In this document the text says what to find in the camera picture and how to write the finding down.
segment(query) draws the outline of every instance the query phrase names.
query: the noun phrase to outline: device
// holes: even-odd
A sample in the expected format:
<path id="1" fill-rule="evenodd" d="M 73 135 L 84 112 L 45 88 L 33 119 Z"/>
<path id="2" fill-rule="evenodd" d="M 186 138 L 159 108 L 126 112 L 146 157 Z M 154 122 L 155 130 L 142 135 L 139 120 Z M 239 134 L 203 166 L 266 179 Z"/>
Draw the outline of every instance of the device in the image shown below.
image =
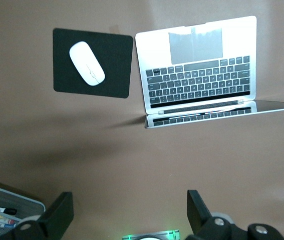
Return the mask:
<path id="1" fill-rule="evenodd" d="M 256 17 L 140 32 L 135 39 L 148 115 L 225 111 L 255 99 Z"/>
<path id="2" fill-rule="evenodd" d="M 80 41 L 74 44 L 70 48 L 70 57 L 75 68 L 88 85 L 96 86 L 104 81 L 104 71 L 86 42 Z"/>

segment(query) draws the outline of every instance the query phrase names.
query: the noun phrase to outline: mouse pad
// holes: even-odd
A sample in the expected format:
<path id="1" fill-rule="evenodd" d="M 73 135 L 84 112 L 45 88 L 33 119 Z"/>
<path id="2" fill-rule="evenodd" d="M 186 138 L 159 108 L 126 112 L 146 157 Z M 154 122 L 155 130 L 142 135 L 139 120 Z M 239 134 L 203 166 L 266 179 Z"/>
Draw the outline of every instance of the mouse pad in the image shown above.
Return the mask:
<path id="1" fill-rule="evenodd" d="M 102 67 L 105 79 L 88 85 L 74 66 L 70 48 L 84 41 Z M 127 98 L 133 52 L 128 35 L 55 28 L 53 30 L 54 90 L 57 92 Z"/>

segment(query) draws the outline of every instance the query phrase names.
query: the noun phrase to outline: laptop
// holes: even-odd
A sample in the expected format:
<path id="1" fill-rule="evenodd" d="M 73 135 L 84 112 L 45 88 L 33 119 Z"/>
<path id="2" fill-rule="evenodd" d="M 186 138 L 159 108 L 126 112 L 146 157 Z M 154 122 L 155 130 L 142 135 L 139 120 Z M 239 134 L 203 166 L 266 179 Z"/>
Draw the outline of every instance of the laptop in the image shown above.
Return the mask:
<path id="1" fill-rule="evenodd" d="M 256 111 L 256 17 L 140 32 L 135 41 L 147 128 Z"/>

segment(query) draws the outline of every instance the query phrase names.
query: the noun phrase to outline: white mouse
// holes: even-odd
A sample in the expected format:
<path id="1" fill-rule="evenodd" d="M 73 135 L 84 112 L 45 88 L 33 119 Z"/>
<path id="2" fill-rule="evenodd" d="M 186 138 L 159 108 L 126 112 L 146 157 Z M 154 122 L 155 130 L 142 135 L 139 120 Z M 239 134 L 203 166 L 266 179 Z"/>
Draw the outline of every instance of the white mouse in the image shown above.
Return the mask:
<path id="1" fill-rule="evenodd" d="M 86 42 L 80 41 L 74 44 L 70 49 L 70 57 L 88 85 L 96 86 L 104 81 L 104 71 Z"/>

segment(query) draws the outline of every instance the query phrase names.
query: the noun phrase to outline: laptop key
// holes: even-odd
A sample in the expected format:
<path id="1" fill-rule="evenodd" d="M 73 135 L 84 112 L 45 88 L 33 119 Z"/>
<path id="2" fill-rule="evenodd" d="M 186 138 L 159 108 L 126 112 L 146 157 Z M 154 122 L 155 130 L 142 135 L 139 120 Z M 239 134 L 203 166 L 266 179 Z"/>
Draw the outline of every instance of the laptop key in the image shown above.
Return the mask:
<path id="1" fill-rule="evenodd" d="M 228 63 L 229 63 L 230 65 L 234 65 L 234 64 L 235 64 L 235 58 L 230 58 L 230 59 L 228 60 Z"/>
<path id="2" fill-rule="evenodd" d="M 220 60 L 220 66 L 227 66 L 227 59 Z"/>
<path id="3" fill-rule="evenodd" d="M 175 94 L 174 95 L 174 101 L 181 100 L 181 95 L 180 94 Z"/>
<path id="4" fill-rule="evenodd" d="M 241 64 L 242 63 L 242 57 L 239 56 L 236 58 L 236 64 Z"/>
<path id="5" fill-rule="evenodd" d="M 154 76 L 161 75 L 161 72 L 160 72 L 160 69 L 159 69 L 159 68 L 154 69 L 154 70 L 153 70 L 153 73 L 154 73 Z"/>
<path id="6" fill-rule="evenodd" d="M 171 95 L 176 94 L 176 88 L 170 88 L 170 94 Z"/>
<path id="7" fill-rule="evenodd" d="M 206 72 L 207 76 L 212 75 L 212 69 L 211 68 L 205 70 L 205 72 Z"/>
<path id="8" fill-rule="evenodd" d="M 163 96 L 162 90 L 156 90 L 156 96 L 157 97 Z"/>
<path id="9" fill-rule="evenodd" d="M 181 94 L 181 99 L 182 99 L 182 100 L 187 99 L 187 93 Z"/>
<path id="10" fill-rule="evenodd" d="M 228 66 L 227 67 L 227 72 L 228 73 L 231 73 L 231 72 L 233 72 L 234 71 L 234 67 L 233 66 Z"/>
<path id="11" fill-rule="evenodd" d="M 241 85 L 249 84 L 249 83 L 250 83 L 250 78 L 248 78 L 248 77 L 240 79 L 240 84 Z"/>
<path id="12" fill-rule="evenodd" d="M 194 85 L 194 84 L 195 84 L 195 79 L 194 79 L 194 78 L 190 78 L 190 79 L 188 80 L 188 84 L 189 84 L 189 85 Z"/>
<path id="13" fill-rule="evenodd" d="M 243 57 L 243 62 L 244 63 L 249 63 L 250 62 L 250 56 L 244 56 Z"/>
<path id="14" fill-rule="evenodd" d="M 160 84 L 159 84 L 159 83 L 156 83 L 156 84 L 149 84 L 149 85 L 148 85 L 148 90 L 149 90 L 149 91 L 158 90 L 158 89 L 160 89 Z"/>
<path id="15" fill-rule="evenodd" d="M 163 95 L 169 95 L 170 94 L 170 90 L 169 89 L 164 89 L 163 90 Z"/>
<path id="16" fill-rule="evenodd" d="M 179 81 L 179 80 L 178 80 L 178 81 L 175 81 L 175 82 L 174 82 L 174 86 L 175 86 L 175 87 L 180 87 L 180 86 L 181 86 L 181 81 Z"/>
<path id="17" fill-rule="evenodd" d="M 149 94 L 150 94 L 150 98 L 153 98 L 153 97 L 155 97 L 155 96 L 156 96 L 155 91 L 150 91 L 150 92 L 149 92 Z"/>
<path id="18" fill-rule="evenodd" d="M 201 77 L 197 77 L 195 79 L 196 84 L 201 84 L 202 83 L 202 78 Z"/>
<path id="19" fill-rule="evenodd" d="M 193 77 L 193 78 L 198 77 L 198 71 L 193 71 L 193 72 L 192 72 L 192 77 Z"/>
<path id="20" fill-rule="evenodd" d="M 210 82 L 215 82 L 215 81 L 216 81 L 216 76 L 215 75 L 210 76 Z"/>
<path id="21" fill-rule="evenodd" d="M 226 73 L 226 67 L 225 66 L 220 68 L 220 73 L 222 73 L 222 74 Z"/>
<path id="22" fill-rule="evenodd" d="M 235 85 L 239 85 L 239 80 L 238 79 L 234 79 L 233 80 L 233 85 L 235 86 Z"/>
<path id="23" fill-rule="evenodd" d="M 249 63 L 245 63 L 245 64 L 239 64 L 239 65 L 236 65 L 234 67 L 234 70 L 236 72 L 238 71 L 244 71 L 244 70 L 249 70 L 250 69 L 250 64 Z"/>
<path id="24" fill-rule="evenodd" d="M 231 78 L 229 73 L 224 74 L 224 80 L 229 80 Z"/>
<path id="25" fill-rule="evenodd" d="M 224 81 L 220 81 L 220 82 L 218 83 L 218 86 L 219 86 L 220 88 L 225 87 L 225 82 L 224 82 Z"/>
<path id="26" fill-rule="evenodd" d="M 150 102 L 151 102 L 151 104 L 158 104 L 158 103 L 160 103 L 160 98 L 159 97 L 151 97 Z"/>
<path id="27" fill-rule="evenodd" d="M 163 80 L 166 81 L 166 82 L 170 81 L 170 75 L 164 75 Z"/>
<path id="28" fill-rule="evenodd" d="M 182 86 L 187 86 L 187 85 L 188 85 L 187 79 L 183 79 L 183 80 L 182 80 Z"/>
<path id="29" fill-rule="evenodd" d="M 184 87 L 184 92 L 185 93 L 189 93 L 191 91 L 191 87 L 190 86 L 185 86 Z"/>
<path id="30" fill-rule="evenodd" d="M 201 98 L 202 97 L 202 93 L 200 91 L 196 91 L 195 92 L 195 97 L 196 98 Z"/>
<path id="31" fill-rule="evenodd" d="M 170 75 L 170 79 L 171 79 L 171 80 L 177 80 L 176 74 L 171 74 L 171 75 Z"/>
<path id="32" fill-rule="evenodd" d="M 184 78 L 184 74 L 182 72 L 177 74 L 177 79 L 183 79 Z"/>
<path id="33" fill-rule="evenodd" d="M 210 83 L 206 83 L 206 84 L 205 84 L 205 89 L 206 89 L 206 90 L 211 89 L 211 84 L 210 84 Z"/>
<path id="34" fill-rule="evenodd" d="M 198 85 L 198 86 L 197 86 L 197 89 L 198 89 L 199 91 L 204 90 L 204 84 Z"/>
<path id="35" fill-rule="evenodd" d="M 197 91 L 197 85 L 192 85 L 192 86 L 191 86 L 191 91 L 192 91 L 192 92 Z"/>
<path id="36" fill-rule="evenodd" d="M 173 81 L 169 81 L 169 82 L 167 83 L 167 87 L 168 87 L 168 88 L 173 88 L 173 87 L 174 87 L 174 82 L 173 82 Z"/>
<path id="37" fill-rule="evenodd" d="M 243 89 L 244 91 L 250 91 L 250 85 L 244 85 Z"/>
<path id="38" fill-rule="evenodd" d="M 173 66 L 170 66 L 170 67 L 167 69 L 167 72 L 168 72 L 169 74 L 175 73 L 174 67 L 173 67 Z"/>
<path id="39" fill-rule="evenodd" d="M 222 81 L 222 80 L 223 80 L 223 75 L 222 75 L 222 74 L 217 75 L 217 80 L 218 80 L 218 81 Z"/>
<path id="40" fill-rule="evenodd" d="M 155 83 L 160 83 L 163 81 L 162 76 L 153 76 L 153 77 L 148 77 L 147 78 L 147 83 L 148 84 L 155 84 Z"/>
<path id="41" fill-rule="evenodd" d="M 181 72 L 183 72 L 183 66 L 176 66 L 176 67 L 175 67 L 175 72 L 176 72 L 176 73 L 181 73 Z"/>
<path id="42" fill-rule="evenodd" d="M 199 75 L 200 77 L 205 76 L 205 71 L 204 71 L 204 70 L 199 70 L 199 71 L 198 71 L 198 75 Z"/>
<path id="43" fill-rule="evenodd" d="M 241 86 L 241 85 L 240 85 L 240 86 L 237 86 L 237 87 L 236 87 L 236 91 L 237 91 L 237 92 L 242 92 L 242 91 L 243 91 L 243 86 Z"/>
<path id="44" fill-rule="evenodd" d="M 161 74 L 164 75 L 164 74 L 167 74 L 167 68 L 164 67 L 164 68 L 161 68 Z"/>
<path id="45" fill-rule="evenodd" d="M 207 97 L 208 96 L 208 90 L 202 91 L 202 97 Z"/>
<path id="46" fill-rule="evenodd" d="M 223 88 L 223 94 L 228 94 L 228 87 Z"/>
<path id="47" fill-rule="evenodd" d="M 166 82 L 161 82 L 160 86 L 161 86 L 161 89 L 166 89 L 167 88 L 167 83 Z"/>
<path id="48" fill-rule="evenodd" d="M 161 126 L 163 125 L 163 121 L 155 121 L 154 126 Z"/>
<path id="49" fill-rule="evenodd" d="M 153 70 L 146 70 L 146 76 L 147 77 L 153 76 Z"/>
<path id="50" fill-rule="evenodd" d="M 220 69 L 219 68 L 213 68 L 213 73 L 214 74 L 219 74 L 220 73 Z"/>
<path id="51" fill-rule="evenodd" d="M 186 73 L 184 73 L 184 76 L 186 79 L 189 79 L 191 77 L 191 73 L 188 71 Z"/>
<path id="52" fill-rule="evenodd" d="M 167 102 L 166 96 L 160 97 L 160 100 L 161 100 L 161 103 L 166 103 Z"/>
<path id="53" fill-rule="evenodd" d="M 237 72 L 232 72 L 231 79 L 236 79 L 236 78 L 237 78 Z"/>
<path id="54" fill-rule="evenodd" d="M 182 94 L 184 92 L 183 87 L 178 87 L 176 90 L 178 94 Z"/>
<path id="55" fill-rule="evenodd" d="M 250 71 L 239 71 L 238 72 L 238 77 L 239 78 L 245 78 L 250 76 Z"/>
<path id="56" fill-rule="evenodd" d="M 174 101 L 174 96 L 173 96 L 173 95 L 167 96 L 167 101 L 168 101 L 168 102 Z"/>
<path id="57" fill-rule="evenodd" d="M 193 92 L 188 93 L 187 96 L 189 99 L 193 99 L 195 97 Z"/>
<path id="58" fill-rule="evenodd" d="M 210 82 L 208 76 L 204 76 L 203 77 L 203 83 L 208 83 L 208 82 Z"/>

